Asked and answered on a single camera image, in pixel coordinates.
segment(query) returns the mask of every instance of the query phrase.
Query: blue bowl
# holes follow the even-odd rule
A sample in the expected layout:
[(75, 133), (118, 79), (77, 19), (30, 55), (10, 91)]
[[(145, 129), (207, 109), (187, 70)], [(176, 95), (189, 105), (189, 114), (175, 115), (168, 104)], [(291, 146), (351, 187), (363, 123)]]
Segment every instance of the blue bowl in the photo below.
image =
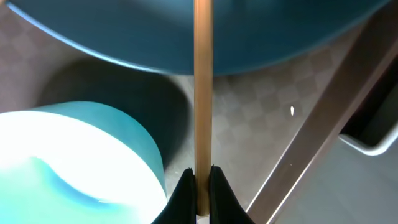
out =
[[(365, 20), (388, 0), (215, 0), (214, 73), (294, 57)], [(193, 74), (193, 0), (10, 0), (54, 37), (95, 57)]]

